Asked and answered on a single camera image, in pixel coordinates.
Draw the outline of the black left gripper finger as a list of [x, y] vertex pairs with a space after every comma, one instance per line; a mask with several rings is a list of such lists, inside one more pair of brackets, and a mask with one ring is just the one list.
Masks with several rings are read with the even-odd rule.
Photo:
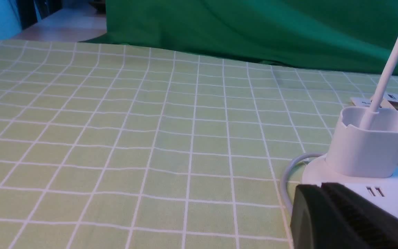
[[398, 218], [339, 183], [298, 185], [290, 227], [296, 249], [398, 249]]

